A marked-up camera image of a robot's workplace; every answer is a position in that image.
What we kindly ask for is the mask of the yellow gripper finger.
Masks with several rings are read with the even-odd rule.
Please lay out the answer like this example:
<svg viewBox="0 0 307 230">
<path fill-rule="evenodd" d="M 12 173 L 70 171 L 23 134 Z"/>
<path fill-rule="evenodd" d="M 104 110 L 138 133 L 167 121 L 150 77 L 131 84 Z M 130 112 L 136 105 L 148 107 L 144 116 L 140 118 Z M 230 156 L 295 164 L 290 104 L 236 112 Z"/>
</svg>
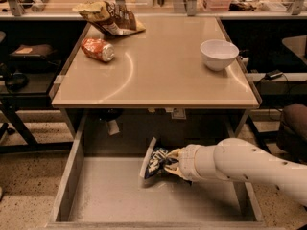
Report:
<svg viewBox="0 0 307 230">
<path fill-rule="evenodd" d="M 182 179 L 185 178 L 184 174 L 182 173 L 178 163 L 171 164 L 171 165 L 165 165 L 164 170 L 168 173 L 171 173 L 173 175 L 177 175 L 181 177 Z"/>
<path fill-rule="evenodd" d="M 181 149 L 173 149 L 172 151 L 170 151 L 170 152 L 167 154 L 167 157 L 168 157 L 169 159 L 178 160 L 178 159 L 179 159 L 180 153 L 181 153 Z"/>
</svg>

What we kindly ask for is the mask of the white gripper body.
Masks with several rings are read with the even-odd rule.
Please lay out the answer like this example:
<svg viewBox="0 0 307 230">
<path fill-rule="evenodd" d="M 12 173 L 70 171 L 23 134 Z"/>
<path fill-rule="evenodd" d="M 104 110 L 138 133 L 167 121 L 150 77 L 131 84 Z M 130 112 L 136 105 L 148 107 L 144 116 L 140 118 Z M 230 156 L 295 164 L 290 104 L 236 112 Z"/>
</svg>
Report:
<svg viewBox="0 0 307 230">
<path fill-rule="evenodd" d="M 196 154 L 201 145 L 188 145 L 181 149 L 178 157 L 178 168 L 180 175 L 187 181 L 201 181 L 201 176 L 196 170 Z"/>
</svg>

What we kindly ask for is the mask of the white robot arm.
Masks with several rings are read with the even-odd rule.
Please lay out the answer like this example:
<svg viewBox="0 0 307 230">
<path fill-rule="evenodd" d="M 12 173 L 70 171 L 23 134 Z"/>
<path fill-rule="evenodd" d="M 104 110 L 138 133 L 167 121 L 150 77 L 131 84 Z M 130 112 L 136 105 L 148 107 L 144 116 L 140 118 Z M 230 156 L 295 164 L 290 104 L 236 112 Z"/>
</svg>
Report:
<svg viewBox="0 0 307 230">
<path fill-rule="evenodd" d="M 175 162 L 165 170 L 184 180 L 205 179 L 271 184 L 307 206 L 307 166 L 275 157 L 238 138 L 213 146 L 188 145 L 167 154 Z"/>
</svg>

